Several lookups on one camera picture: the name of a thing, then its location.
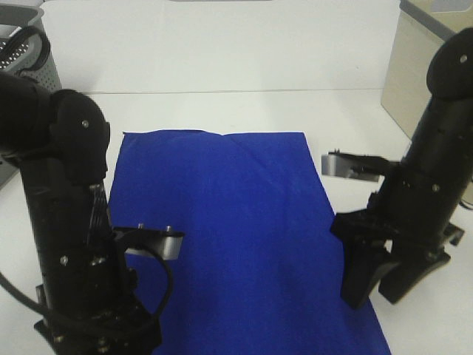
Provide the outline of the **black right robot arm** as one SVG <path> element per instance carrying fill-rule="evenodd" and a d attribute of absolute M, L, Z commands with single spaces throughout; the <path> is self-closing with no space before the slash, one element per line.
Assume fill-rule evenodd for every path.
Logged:
<path fill-rule="evenodd" d="M 360 308 L 377 289 L 397 303 L 449 262 L 445 245 L 463 230 L 450 219 L 472 181 L 472 29 L 450 37 L 426 75 L 431 93 L 399 161 L 330 152 L 324 175 L 381 183 L 365 209 L 338 213 L 330 227 L 342 242 L 341 298 Z"/>

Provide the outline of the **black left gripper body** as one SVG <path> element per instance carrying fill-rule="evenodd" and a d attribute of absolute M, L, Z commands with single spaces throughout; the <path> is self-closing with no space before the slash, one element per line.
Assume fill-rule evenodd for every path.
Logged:
<path fill-rule="evenodd" d="M 163 262 L 163 231 L 104 227 L 35 229 L 43 283 L 34 329 L 55 354 L 151 354 L 162 343 L 163 304 L 148 311 L 135 296 L 128 249 Z"/>

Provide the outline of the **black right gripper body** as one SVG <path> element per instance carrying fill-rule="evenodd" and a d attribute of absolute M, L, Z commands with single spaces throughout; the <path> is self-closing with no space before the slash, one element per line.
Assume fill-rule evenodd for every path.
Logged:
<path fill-rule="evenodd" d="M 457 246 L 464 230 L 450 223 L 454 206 L 427 197 L 370 196 L 365 209 L 338 213 L 330 231 L 345 243 L 391 240 L 396 247 L 439 254 L 446 244 Z"/>

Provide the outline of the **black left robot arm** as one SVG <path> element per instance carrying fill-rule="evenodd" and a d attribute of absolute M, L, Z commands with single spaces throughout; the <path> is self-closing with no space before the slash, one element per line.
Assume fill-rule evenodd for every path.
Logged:
<path fill-rule="evenodd" d="M 128 249 L 156 255 L 161 232 L 111 224 L 109 140 L 90 98 L 1 74 L 1 156 L 20 171 L 42 276 L 35 299 L 6 278 L 1 286 L 41 315 L 35 329 L 57 354 L 151 354 L 162 342 L 166 302 L 146 310 L 125 258 Z"/>

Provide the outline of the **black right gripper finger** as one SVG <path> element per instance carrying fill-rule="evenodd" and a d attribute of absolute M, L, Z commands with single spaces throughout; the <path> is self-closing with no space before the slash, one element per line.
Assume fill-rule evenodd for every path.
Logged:
<path fill-rule="evenodd" d="M 401 262 L 384 245 L 343 242 L 344 272 L 341 298 L 352 309 L 361 308 L 375 285 Z"/>
<path fill-rule="evenodd" d="M 451 257 L 443 249 L 409 251 L 401 262 L 381 279 L 378 292 L 391 304 L 406 296 L 423 278 L 443 267 Z"/>

